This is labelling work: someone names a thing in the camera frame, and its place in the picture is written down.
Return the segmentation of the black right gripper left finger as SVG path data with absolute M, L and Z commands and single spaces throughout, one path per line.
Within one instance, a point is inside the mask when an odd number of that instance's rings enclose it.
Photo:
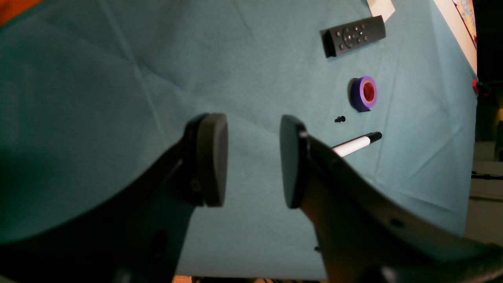
M 75 219 L 1 245 L 18 283 L 169 283 L 198 206 L 223 206 L 228 120 L 203 113 L 138 179 Z

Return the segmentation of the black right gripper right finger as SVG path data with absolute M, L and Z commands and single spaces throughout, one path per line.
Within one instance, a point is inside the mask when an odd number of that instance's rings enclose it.
M 312 222 L 331 283 L 502 281 L 502 248 L 462 238 L 422 220 L 369 185 L 302 121 L 280 125 L 289 208 Z

